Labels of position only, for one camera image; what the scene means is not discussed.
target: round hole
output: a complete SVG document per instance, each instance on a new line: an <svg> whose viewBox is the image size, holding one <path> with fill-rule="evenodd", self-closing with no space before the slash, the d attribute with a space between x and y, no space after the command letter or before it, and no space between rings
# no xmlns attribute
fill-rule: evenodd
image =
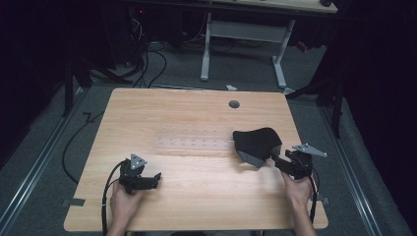
<svg viewBox="0 0 417 236"><path fill-rule="evenodd" d="M237 101L237 100L231 100L231 101L229 101L229 106L230 106L231 108L236 109L236 108L239 108L240 103L239 103L239 101Z"/></svg>

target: black clamp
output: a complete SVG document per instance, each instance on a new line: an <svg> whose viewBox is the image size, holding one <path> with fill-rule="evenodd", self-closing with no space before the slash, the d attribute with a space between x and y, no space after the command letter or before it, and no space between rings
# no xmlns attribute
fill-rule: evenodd
<svg viewBox="0 0 417 236"><path fill-rule="evenodd" d="M156 189L161 173L153 177L142 177L142 172L148 162L131 154L131 159L125 159L120 166L119 183L125 187L127 194L132 194L133 190Z"/></svg>

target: dark background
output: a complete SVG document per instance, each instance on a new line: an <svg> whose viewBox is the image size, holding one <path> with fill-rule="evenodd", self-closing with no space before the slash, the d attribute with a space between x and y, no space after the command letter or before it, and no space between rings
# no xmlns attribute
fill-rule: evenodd
<svg viewBox="0 0 417 236"><path fill-rule="evenodd" d="M417 194L417 6L411 0L334 1L340 17L370 20L365 26L297 22L290 44L328 45L312 83L344 80L346 97L365 145L400 212L412 223ZM68 48L106 68L132 59L124 7L71 2L6 1L0 5L0 130L3 166L65 78ZM146 11L150 38L181 46L194 35L202 13ZM345 55L352 60L346 62ZM346 66L342 75L334 68Z"/></svg>

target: table leg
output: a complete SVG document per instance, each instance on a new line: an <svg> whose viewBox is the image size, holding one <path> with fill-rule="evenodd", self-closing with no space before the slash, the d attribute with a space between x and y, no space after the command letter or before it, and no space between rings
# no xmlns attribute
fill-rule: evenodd
<svg viewBox="0 0 417 236"><path fill-rule="evenodd" d="M209 40L211 35L211 13L208 13L208 22L206 26L206 47L203 55L202 75L201 80L207 81L209 79Z"/></svg>
<svg viewBox="0 0 417 236"><path fill-rule="evenodd" d="M284 75L282 73L281 60L282 60L282 57L284 55L285 48L288 44L289 37L291 36L292 29L294 28L294 24L295 24L295 20L291 20L288 23L286 31L285 31L285 33L282 37L282 41L281 41L281 44L280 44L280 48L278 50L278 54L276 56L272 57L273 67L274 67L275 73L276 73L276 79L278 80L279 87L282 88L282 89L286 88L286 82L285 82Z"/></svg>

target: metal frame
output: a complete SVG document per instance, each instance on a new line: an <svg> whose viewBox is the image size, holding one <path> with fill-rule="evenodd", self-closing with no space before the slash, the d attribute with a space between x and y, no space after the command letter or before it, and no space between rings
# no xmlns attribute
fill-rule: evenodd
<svg viewBox="0 0 417 236"><path fill-rule="evenodd" d="M272 56L272 64L275 69L276 79L278 85L282 88L286 88L286 81L282 72L281 60L285 52L285 48L288 44L289 37L291 36L292 29L294 28L295 20L290 20L286 28L283 27L270 27L251 24L241 24L225 21L213 21L211 19L211 13L208 13L207 27L206 27L206 45L205 52L203 54L203 64L201 80L209 80L209 59L210 59L210 39L213 36L239 38L247 40L278 42L280 46L276 53L276 56Z"/></svg>

